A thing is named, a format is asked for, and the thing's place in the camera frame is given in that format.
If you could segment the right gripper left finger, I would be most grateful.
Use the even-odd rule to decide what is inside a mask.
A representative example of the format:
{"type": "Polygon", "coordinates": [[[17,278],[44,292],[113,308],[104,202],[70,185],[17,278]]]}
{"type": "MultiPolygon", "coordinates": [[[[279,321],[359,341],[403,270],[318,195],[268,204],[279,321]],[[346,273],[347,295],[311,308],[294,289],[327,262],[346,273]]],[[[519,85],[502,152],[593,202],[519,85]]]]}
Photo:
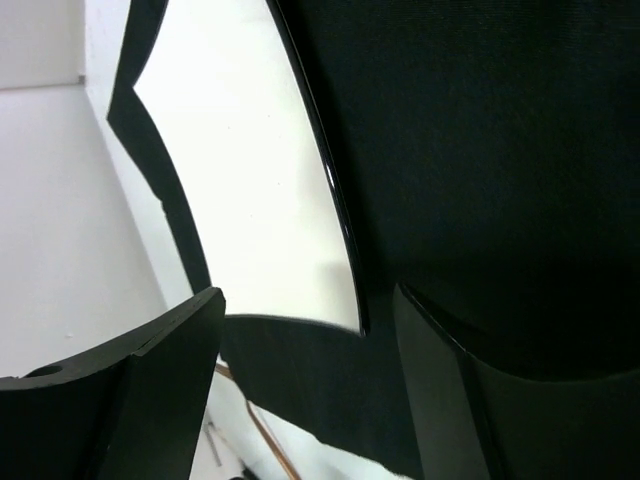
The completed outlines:
{"type": "Polygon", "coordinates": [[[189,478],[225,307],[209,287],[92,349],[2,378],[2,478],[189,478]]]}

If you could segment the black cloth placemat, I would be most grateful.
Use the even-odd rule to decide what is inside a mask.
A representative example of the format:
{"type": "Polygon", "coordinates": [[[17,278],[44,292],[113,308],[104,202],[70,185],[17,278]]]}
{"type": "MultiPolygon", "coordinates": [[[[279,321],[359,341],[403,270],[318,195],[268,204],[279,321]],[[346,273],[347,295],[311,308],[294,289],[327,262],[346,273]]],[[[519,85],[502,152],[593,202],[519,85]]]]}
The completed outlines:
{"type": "Polygon", "coordinates": [[[424,476],[398,349],[405,284],[545,371],[639,373],[639,5],[272,1],[361,326],[231,317],[252,403],[424,476]]]}

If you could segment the copper fork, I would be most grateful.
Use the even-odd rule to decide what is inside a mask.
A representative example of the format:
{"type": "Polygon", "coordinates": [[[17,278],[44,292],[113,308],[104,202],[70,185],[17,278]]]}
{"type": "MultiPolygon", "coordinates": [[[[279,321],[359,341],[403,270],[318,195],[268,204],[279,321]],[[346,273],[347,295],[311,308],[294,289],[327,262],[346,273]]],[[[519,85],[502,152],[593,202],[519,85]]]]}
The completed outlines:
{"type": "Polygon", "coordinates": [[[284,446],[222,361],[216,363],[211,393],[208,412],[214,430],[250,472],[251,479],[302,479],[284,446]]]}

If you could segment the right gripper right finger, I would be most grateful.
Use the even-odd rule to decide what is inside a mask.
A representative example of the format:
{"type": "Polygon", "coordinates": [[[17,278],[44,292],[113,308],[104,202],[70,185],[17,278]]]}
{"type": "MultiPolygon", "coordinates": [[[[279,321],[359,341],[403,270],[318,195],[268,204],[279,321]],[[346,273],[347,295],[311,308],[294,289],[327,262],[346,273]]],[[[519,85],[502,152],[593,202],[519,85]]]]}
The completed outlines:
{"type": "Polygon", "coordinates": [[[412,287],[393,299],[428,479],[635,479],[639,373],[545,371],[412,287]]]}

